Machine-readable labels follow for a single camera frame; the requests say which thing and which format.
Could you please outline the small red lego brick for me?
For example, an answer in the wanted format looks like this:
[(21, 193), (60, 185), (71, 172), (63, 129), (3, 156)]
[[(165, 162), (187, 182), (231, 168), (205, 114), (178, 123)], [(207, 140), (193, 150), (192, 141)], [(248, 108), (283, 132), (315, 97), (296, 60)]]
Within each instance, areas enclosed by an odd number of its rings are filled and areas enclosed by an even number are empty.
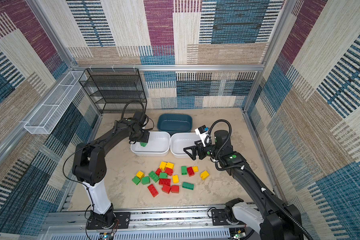
[(161, 174), (161, 172), (162, 172), (162, 170), (161, 170), (160, 168), (158, 168), (158, 169), (156, 170), (155, 174), (159, 177), (160, 174)]

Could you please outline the long red lego brick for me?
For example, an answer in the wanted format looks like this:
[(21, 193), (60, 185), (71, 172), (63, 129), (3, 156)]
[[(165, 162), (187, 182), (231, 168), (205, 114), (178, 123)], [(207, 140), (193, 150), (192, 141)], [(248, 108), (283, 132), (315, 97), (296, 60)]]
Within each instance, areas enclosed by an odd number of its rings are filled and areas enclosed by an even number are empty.
[(157, 191), (157, 189), (155, 188), (155, 186), (153, 184), (150, 184), (148, 186), (148, 190), (154, 198), (159, 194), (159, 192)]

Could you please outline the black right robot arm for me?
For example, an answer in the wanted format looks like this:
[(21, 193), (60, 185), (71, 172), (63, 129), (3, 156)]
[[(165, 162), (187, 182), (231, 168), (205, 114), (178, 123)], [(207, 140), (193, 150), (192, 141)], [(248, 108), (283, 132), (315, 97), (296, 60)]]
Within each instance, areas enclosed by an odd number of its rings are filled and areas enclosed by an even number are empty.
[(232, 126), (227, 120), (217, 120), (212, 125), (225, 123), (228, 130), (213, 131), (201, 126), (195, 130), (200, 138), (193, 146), (184, 148), (192, 159), (210, 157), (216, 170), (227, 172), (251, 197), (256, 209), (236, 198), (226, 203), (227, 222), (242, 222), (259, 234), (262, 240), (311, 240), (313, 237), (303, 227), (301, 212), (278, 198), (255, 174), (246, 158), (235, 151), (231, 143)]

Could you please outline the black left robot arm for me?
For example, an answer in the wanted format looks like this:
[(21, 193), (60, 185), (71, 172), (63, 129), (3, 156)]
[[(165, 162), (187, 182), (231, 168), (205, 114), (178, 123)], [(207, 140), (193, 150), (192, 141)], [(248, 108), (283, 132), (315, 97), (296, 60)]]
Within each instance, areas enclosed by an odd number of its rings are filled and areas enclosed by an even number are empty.
[(72, 173), (82, 184), (91, 203), (89, 220), (102, 229), (116, 226), (113, 204), (108, 198), (104, 178), (107, 173), (106, 155), (122, 140), (128, 138), (130, 144), (147, 143), (150, 129), (145, 129), (149, 117), (140, 100), (131, 100), (122, 110), (122, 116), (114, 127), (101, 137), (76, 147)]

